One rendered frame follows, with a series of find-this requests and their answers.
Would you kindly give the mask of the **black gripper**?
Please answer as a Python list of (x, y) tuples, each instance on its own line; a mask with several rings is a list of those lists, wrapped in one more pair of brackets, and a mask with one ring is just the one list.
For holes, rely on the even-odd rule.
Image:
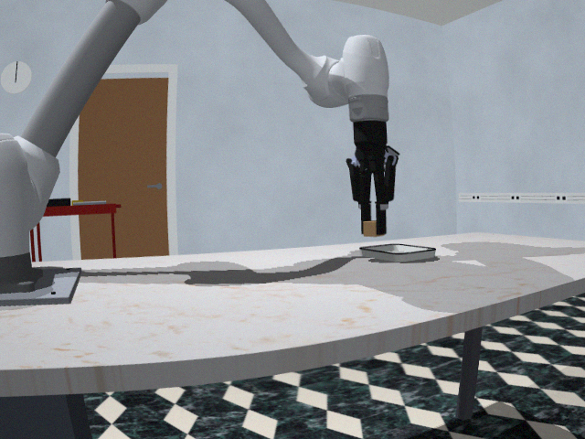
[(386, 209), (388, 203), (394, 199), (396, 165), (399, 158), (388, 152), (386, 122), (358, 121), (353, 123), (353, 129), (356, 151), (353, 157), (347, 158), (346, 163), (350, 173), (353, 200), (358, 202), (358, 208), (361, 209), (361, 234), (363, 221), (371, 221), (372, 173), (377, 198), (377, 235), (387, 234)]

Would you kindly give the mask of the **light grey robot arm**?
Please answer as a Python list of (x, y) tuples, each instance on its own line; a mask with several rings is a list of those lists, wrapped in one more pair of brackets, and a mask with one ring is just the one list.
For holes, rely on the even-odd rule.
[[(388, 121), (388, 62), (379, 39), (350, 37), (340, 60), (314, 57), (293, 42), (265, 0), (225, 1), (245, 16), (279, 59), (301, 78), (313, 103), (325, 108), (349, 104), (352, 123)], [(34, 284), (43, 277), (42, 269), (32, 268), (29, 232), (44, 216), (58, 180), (56, 156), (126, 40), (165, 3), (106, 0), (22, 135), (0, 134), (0, 293), (35, 291)]]

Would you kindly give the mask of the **brown cube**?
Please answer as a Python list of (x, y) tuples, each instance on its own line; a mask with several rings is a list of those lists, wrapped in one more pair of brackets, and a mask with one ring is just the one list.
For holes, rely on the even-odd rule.
[(363, 236), (365, 237), (379, 237), (385, 235), (377, 235), (377, 222), (375, 220), (363, 221)]

